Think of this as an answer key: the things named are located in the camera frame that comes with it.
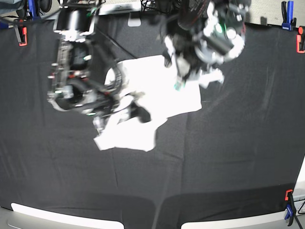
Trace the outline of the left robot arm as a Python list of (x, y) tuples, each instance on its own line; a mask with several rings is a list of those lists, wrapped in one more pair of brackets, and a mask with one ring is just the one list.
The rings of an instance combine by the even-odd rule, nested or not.
[(237, 58), (245, 46), (245, 18), (250, 0), (182, 0), (177, 14), (160, 27), (164, 66), (183, 79), (208, 74)]

